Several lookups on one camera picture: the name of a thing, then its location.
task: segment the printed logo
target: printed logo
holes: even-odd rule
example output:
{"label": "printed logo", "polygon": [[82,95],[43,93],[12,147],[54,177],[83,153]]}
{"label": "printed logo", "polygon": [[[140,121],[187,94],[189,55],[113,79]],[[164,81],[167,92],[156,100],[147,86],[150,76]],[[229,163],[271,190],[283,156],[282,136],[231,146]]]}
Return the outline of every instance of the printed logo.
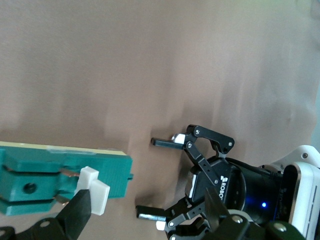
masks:
{"label": "printed logo", "polygon": [[283,189],[281,188],[281,189],[280,189],[280,193],[281,193],[281,194],[284,194],[286,191],[287,191],[286,188],[283,188]]}
{"label": "printed logo", "polygon": [[221,200],[223,200],[224,199],[225,190],[226,190],[226,184],[228,182],[228,178],[224,177],[224,176],[221,176],[220,180],[221,180],[221,186],[220,186],[219,198]]}
{"label": "printed logo", "polygon": [[227,177],[224,177],[224,176],[221,176],[220,177],[220,180],[223,182],[223,183],[226,183],[228,181],[228,178]]}

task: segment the hole in green block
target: hole in green block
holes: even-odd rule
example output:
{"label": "hole in green block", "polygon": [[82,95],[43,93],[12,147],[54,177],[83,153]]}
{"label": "hole in green block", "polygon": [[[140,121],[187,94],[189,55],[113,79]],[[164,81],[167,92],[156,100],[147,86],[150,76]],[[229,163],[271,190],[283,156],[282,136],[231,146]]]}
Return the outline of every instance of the hole in green block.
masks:
{"label": "hole in green block", "polygon": [[37,185],[35,183],[27,183],[23,187],[23,191],[26,194],[33,194],[37,190]]}

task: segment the black cable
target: black cable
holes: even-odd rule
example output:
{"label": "black cable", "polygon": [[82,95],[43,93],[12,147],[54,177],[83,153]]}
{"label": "black cable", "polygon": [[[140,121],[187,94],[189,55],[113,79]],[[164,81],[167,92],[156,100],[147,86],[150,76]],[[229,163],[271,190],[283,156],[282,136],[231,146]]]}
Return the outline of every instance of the black cable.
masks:
{"label": "black cable", "polygon": [[280,180],[280,178],[281,178],[281,176],[276,172],[272,172],[267,169],[259,168],[256,166],[251,166],[243,161],[239,161],[239,160],[236,160],[236,159],[233,159],[230,157],[226,157],[225,160],[227,160],[231,164],[238,165],[238,166],[243,167],[245,169],[248,169],[254,173],[264,175],[264,176],[268,177],[269,179]]}

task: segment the green object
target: green object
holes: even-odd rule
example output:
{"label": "green object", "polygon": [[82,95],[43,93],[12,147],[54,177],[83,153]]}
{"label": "green object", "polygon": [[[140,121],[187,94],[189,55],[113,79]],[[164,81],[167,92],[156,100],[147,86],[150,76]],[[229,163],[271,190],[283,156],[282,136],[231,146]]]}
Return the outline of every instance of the green object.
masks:
{"label": "green object", "polygon": [[122,151],[0,141],[0,211],[5,215],[47,212],[57,196],[71,199],[89,166],[110,186],[109,198],[126,195],[132,159]]}

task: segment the black cylindrical motor housing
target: black cylindrical motor housing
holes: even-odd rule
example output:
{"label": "black cylindrical motor housing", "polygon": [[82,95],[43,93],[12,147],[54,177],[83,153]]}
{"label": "black cylindrical motor housing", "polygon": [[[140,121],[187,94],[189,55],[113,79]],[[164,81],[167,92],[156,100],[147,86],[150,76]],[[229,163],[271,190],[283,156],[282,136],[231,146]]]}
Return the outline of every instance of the black cylindrical motor housing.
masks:
{"label": "black cylindrical motor housing", "polygon": [[252,171],[243,166],[234,164],[241,171],[241,179],[244,204],[241,211],[246,212],[252,220],[260,225],[273,220],[281,181],[279,177],[268,175],[262,168]]}

